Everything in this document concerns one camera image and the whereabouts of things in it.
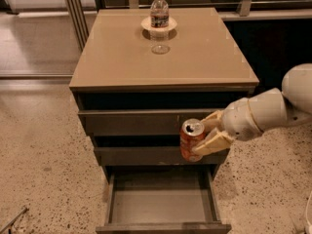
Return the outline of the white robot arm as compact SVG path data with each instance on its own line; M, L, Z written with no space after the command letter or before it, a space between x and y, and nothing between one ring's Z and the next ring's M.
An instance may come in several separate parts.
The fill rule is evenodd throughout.
M286 73L282 90L274 88L254 97L243 97L203 119L208 135L191 152L210 155L229 148L235 140L248 141L269 130L311 120L312 64L304 63Z

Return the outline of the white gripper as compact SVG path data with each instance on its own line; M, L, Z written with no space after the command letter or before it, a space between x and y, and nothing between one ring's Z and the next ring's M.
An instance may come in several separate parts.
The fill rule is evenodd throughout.
M229 148L234 138L248 141L262 136L262 130L254 121L249 100L245 97L231 102L223 111L211 113L201 123L209 134L192 148L192 152L200 156Z

